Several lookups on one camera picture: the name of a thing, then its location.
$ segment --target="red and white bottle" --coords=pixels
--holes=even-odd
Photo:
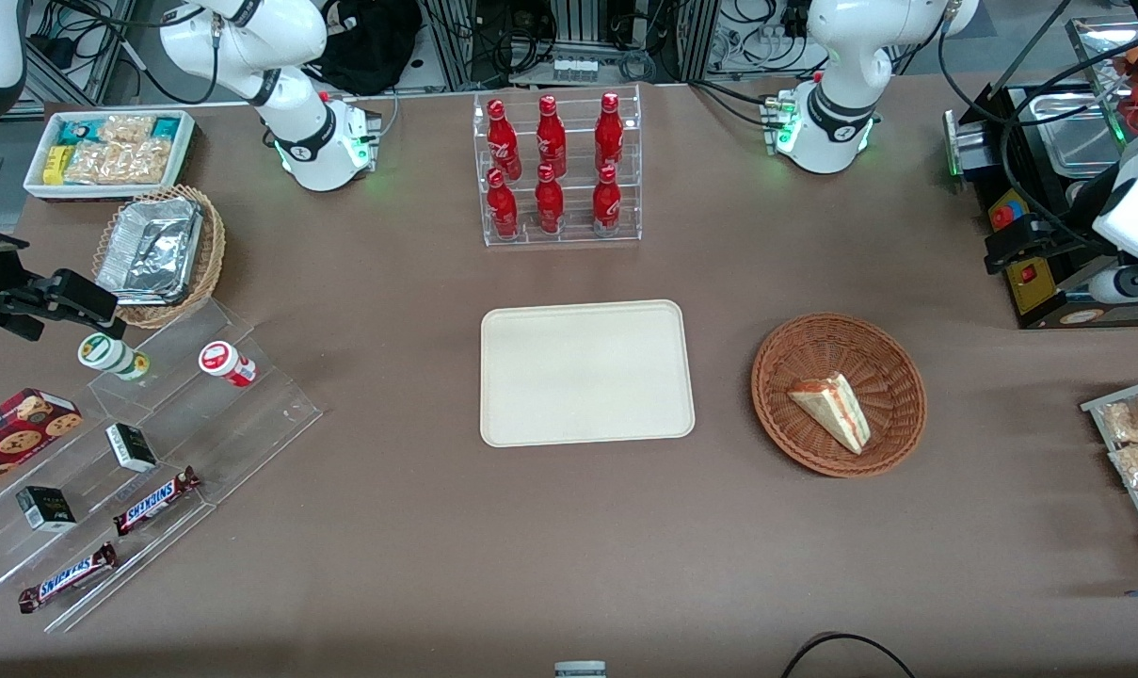
[[[594,188],[594,234],[610,238],[619,232],[619,200],[624,195],[615,183],[615,166],[608,164],[597,173]]]
[[[555,96],[539,96],[539,127],[535,130],[535,139],[539,144],[539,162],[550,164],[558,177],[563,176],[569,171],[569,149],[564,123],[556,114]]]
[[[505,106],[500,99],[492,99],[486,105],[489,113],[489,155],[494,166],[504,172],[509,181],[518,181],[522,176],[522,163],[518,159],[518,134],[505,119]]]
[[[199,350],[196,358],[199,369],[206,374],[221,377],[238,389],[245,389],[258,377],[254,361],[242,356],[229,341],[211,341]]]
[[[624,121],[619,118],[619,96],[612,91],[602,94],[602,115],[594,127],[594,149],[599,172],[608,164],[617,167],[624,159]]]
[[[551,163],[539,166],[539,184],[535,187],[535,202],[539,207],[539,229],[547,235],[559,235],[564,224],[564,192],[556,181]]]
[[[489,205],[494,231],[500,239],[513,240],[518,238],[518,202],[514,201],[514,193],[505,185],[505,176],[500,168],[489,167],[486,180],[489,181],[486,202]]]

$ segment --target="snickers bar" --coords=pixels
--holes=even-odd
[[[122,537],[129,535],[134,524],[151,519],[159,511],[165,510],[170,503],[182,497],[187,490],[198,485],[199,478],[196,477],[193,470],[190,466],[185,468],[184,472],[172,478],[172,481],[168,481],[163,488],[156,489],[155,493],[150,494],[150,497],[143,498],[129,511],[123,512],[122,515],[114,518],[113,522],[117,524],[117,535]]]
[[[79,585],[88,577],[96,574],[97,571],[108,570],[108,568],[116,570],[117,551],[113,548],[112,544],[105,541],[94,554],[66,568],[66,570],[60,571],[51,579],[44,580],[40,587],[30,587],[20,592],[20,613],[28,614],[34,612],[41,605],[48,604],[53,596],[59,595],[65,589],[75,587],[75,585]]]

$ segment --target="brown tablecloth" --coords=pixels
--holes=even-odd
[[[189,182],[229,229],[216,297],[329,413],[68,635],[0,596],[0,676],[517,678],[603,659],[616,678],[752,677],[827,630],[922,676],[1137,676],[1120,593],[1138,519],[1077,405],[1138,381],[1138,330],[1015,330],[981,212],[945,171],[941,80],[892,83],[836,176],[766,157],[685,86],[642,91],[645,240],[542,253],[481,245],[469,96],[402,102],[379,172],[331,195],[280,171],[250,108],[196,110]],[[112,210],[31,200],[26,265],[89,271]],[[684,312],[692,435],[481,441],[489,309],[650,298]],[[819,309],[883,326],[924,374],[929,428],[887,476],[814,476],[754,419],[754,349]],[[81,389],[82,336],[0,334],[0,400]],[[797,676],[826,670],[889,665],[842,645]]]

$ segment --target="black bag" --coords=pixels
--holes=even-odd
[[[401,80],[422,27],[418,0],[328,0],[327,50],[305,73],[355,96],[379,94]]]

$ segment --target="wicker basket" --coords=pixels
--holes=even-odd
[[[225,254],[225,226],[221,223],[221,215],[216,214],[213,202],[204,197],[199,190],[190,189],[188,185],[172,185],[171,189],[156,190],[154,193],[134,198],[135,202],[156,202],[171,198],[190,198],[198,201],[204,207],[204,223],[199,243],[196,245],[196,262],[193,273],[189,280],[188,296],[180,304],[173,306],[117,306],[117,317],[131,325],[142,326],[146,330],[158,330],[158,328],[172,322],[190,306],[205,300],[216,287],[216,279],[221,275],[221,257]],[[108,250],[108,239],[113,234],[113,224],[117,223],[117,215],[108,220],[108,228],[100,237],[100,246],[96,249],[96,256],[91,258],[91,275],[100,274],[100,264],[104,262],[105,253]]]
[[[869,421],[869,443],[853,455],[786,394],[800,379],[840,372]],[[927,419],[916,364],[885,331],[843,314],[806,314],[774,330],[753,361],[753,407],[770,438],[798,463],[825,476],[890,471],[916,449]]]

